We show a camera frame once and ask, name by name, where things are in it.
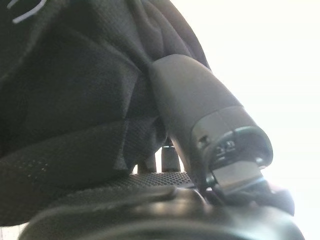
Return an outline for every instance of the black mesh fabric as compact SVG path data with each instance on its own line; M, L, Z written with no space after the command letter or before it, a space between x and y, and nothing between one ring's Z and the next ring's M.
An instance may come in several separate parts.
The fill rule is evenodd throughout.
M123 199L126 195L136 195L156 186L175 186L192 188L193 182L186 172L162 172L149 174L131 174L119 180L110 181L103 186L72 193L55 201L49 207L62 205L86 205L112 202Z
M203 50L168 0L0 1L0 226L128 175L166 139L155 60Z

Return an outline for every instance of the white background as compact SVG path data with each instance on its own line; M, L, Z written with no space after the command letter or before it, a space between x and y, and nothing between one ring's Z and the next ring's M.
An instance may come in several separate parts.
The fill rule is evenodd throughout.
M320 0L172 0L214 75L268 134L264 175L290 189L295 221L320 239Z

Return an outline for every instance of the black fabric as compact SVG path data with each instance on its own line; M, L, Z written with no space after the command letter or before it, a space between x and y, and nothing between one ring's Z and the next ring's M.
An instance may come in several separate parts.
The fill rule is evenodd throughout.
M0 1L0 226L127 175L162 146L148 67L182 54L208 67L168 0Z

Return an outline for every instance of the mesh panel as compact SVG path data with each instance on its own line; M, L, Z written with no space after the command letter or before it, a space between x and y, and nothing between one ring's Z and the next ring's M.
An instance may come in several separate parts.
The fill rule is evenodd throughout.
M55 201L50 205L50 208L61 205L104 204L110 201L118 201L119 199L123 200L132 194L135 196L140 193L142 194L146 188L155 186L191 188L194 184L186 172L162 172L146 175L132 174L97 188L72 193Z
M146 175L132 174L129 177L118 181L110 182L105 187L113 189L129 189L134 187L152 187L163 185L176 185L182 188L189 188L193 183L186 172L162 172Z

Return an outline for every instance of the gray plastic handle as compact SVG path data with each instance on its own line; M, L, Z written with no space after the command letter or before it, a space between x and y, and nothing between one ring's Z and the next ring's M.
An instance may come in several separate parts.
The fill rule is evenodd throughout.
M210 187L213 170L236 161L272 162L265 132L204 65L174 54L155 61L149 76L166 130L198 188Z

